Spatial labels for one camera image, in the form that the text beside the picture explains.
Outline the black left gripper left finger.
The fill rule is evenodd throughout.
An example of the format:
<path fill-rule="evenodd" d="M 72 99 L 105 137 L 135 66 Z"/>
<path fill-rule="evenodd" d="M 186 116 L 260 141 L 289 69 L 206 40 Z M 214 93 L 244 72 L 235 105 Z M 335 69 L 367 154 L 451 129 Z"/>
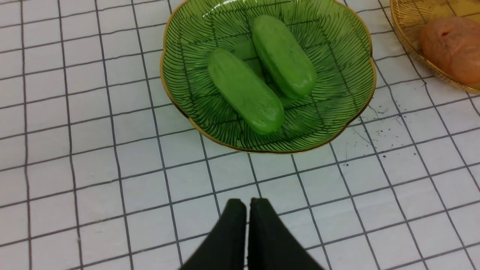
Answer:
<path fill-rule="evenodd" d="M 246 206 L 229 199 L 215 226 L 181 270 L 243 270 Z"/>

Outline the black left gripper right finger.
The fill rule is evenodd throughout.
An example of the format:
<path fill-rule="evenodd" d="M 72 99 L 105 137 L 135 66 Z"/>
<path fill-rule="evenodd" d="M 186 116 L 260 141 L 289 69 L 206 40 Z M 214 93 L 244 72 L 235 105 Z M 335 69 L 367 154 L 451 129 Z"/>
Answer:
<path fill-rule="evenodd" d="M 266 198 L 250 201 L 249 270 L 322 270 L 283 224 Z"/>

